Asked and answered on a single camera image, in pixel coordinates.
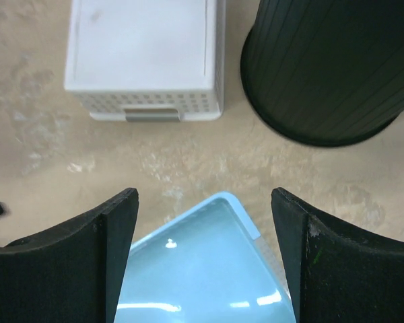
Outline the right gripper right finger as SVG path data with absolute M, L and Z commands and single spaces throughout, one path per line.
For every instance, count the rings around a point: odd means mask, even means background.
M 284 188 L 272 191 L 271 209 L 297 322 L 404 322 L 404 242 Z

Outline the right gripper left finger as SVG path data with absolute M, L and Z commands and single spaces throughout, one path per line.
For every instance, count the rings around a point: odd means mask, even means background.
M 112 322 L 133 239 L 139 194 L 0 247 L 0 322 Z

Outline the blue perforated basket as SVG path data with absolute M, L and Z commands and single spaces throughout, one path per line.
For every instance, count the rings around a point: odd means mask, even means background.
M 116 322 L 293 322 L 282 267 L 219 192 L 131 246 Z

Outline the large black plastic bin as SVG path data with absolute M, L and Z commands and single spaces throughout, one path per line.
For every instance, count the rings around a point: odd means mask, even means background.
M 404 1 L 262 1 L 240 76 L 254 111 L 284 137 L 365 141 L 404 111 Z

